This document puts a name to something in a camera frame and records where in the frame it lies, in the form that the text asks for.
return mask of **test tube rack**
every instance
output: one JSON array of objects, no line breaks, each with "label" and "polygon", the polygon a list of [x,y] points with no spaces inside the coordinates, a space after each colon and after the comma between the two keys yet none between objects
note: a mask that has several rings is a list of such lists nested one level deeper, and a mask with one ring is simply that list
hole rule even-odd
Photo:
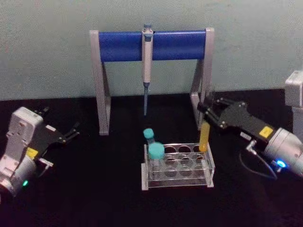
[{"label": "test tube rack", "polygon": [[153,171],[144,145],[144,163],[141,164],[142,190],[150,188],[202,185],[213,187],[214,160],[207,145],[206,152],[199,152],[198,143],[165,144],[164,159]]}]

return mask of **light blue wall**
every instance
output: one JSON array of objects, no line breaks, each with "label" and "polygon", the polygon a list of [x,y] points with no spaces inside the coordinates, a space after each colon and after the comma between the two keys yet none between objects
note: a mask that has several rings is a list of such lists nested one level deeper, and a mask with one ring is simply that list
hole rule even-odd
[{"label": "light blue wall", "polygon": [[[89,30],[215,28],[218,90],[282,87],[301,69],[303,1],[1,0],[0,99],[93,96]],[[190,90],[195,61],[153,64],[151,93]],[[143,91],[140,62],[107,64],[113,95]]]}]

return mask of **black table surface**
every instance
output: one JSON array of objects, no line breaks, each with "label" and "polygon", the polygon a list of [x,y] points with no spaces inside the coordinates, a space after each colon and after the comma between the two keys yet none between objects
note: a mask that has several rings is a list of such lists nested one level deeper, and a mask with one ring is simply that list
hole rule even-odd
[{"label": "black table surface", "polygon": [[[275,127],[292,129],[283,90],[219,92],[248,102],[249,111]],[[247,172],[238,159],[245,143],[232,135],[210,134],[214,188],[176,187],[141,191],[143,98],[113,97],[110,135],[98,135],[95,98],[0,102],[0,150],[13,111],[49,106],[45,122],[61,132],[81,123],[81,135],[48,151],[55,163],[32,179],[11,204],[0,206],[0,226],[303,226],[303,179],[283,171],[277,181]],[[149,123],[156,139],[198,142],[188,94],[150,96]]]}]

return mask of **yellow liquid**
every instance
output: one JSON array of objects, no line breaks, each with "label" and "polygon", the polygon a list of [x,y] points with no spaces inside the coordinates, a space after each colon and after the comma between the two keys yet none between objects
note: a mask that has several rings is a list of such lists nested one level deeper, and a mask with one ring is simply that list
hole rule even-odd
[{"label": "yellow liquid", "polygon": [[209,123],[207,123],[206,121],[203,121],[202,125],[201,125],[200,143],[199,143],[199,151],[200,152],[206,152],[207,151],[209,129],[210,129]]}]

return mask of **robotic arm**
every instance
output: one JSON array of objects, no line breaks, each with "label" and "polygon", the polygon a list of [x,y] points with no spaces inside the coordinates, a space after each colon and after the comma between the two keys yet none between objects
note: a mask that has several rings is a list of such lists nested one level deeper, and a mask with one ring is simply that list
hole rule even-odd
[{"label": "robotic arm", "polygon": [[279,169],[287,168],[303,177],[303,145],[294,134],[282,128],[276,129],[252,116],[245,102],[220,98],[215,103],[225,108],[220,116],[213,108],[199,103],[198,110],[204,113],[206,121],[221,132],[230,132],[246,140],[246,150],[257,157],[260,158],[259,154],[266,156]]},{"label": "robotic arm", "polygon": [[39,176],[53,166],[43,158],[50,147],[64,145],[79,135],[78,123],[65,135],[44,124],[42,116],[47,111],[32,112],[21,107],[12,114],[7,146],[0,159],[0,203],[17,195],[27,180],[37,174],[39,163],[45,166]]}]

